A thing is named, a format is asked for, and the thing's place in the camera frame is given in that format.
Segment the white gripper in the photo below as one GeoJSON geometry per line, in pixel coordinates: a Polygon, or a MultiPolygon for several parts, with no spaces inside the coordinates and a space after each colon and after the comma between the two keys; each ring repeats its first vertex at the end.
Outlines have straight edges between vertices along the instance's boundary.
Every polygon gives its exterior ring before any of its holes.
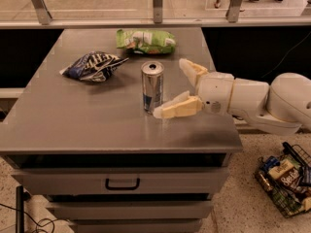
{"type": "Polygon", "coordinates": [[[162,119],[190,117],[196,115],[202,109],[208,114],[225,115],[230,101],[234,77],[227,73],[208,73],[207,68],[185,58],[179,60],[179,67],[190,84],[196,87],[198,96],[192,96],[188,91],[185,91],[173,100],[156,107],[153,116],[162,119]]]}

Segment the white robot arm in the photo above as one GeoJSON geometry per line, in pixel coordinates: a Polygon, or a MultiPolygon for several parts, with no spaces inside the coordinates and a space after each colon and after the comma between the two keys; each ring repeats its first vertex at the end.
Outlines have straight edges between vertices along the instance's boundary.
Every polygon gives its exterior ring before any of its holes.
{"type": "Polygon", "coordinates": [[[210,115],[240,117],[263,132],[291,135],[304,126],[311,129],[311,80],[283,73],[272,83],[210,72],[187,59],[179,67],[195,88],[155,108],[154,117],[189,117],[203,111],[210,115]]]}

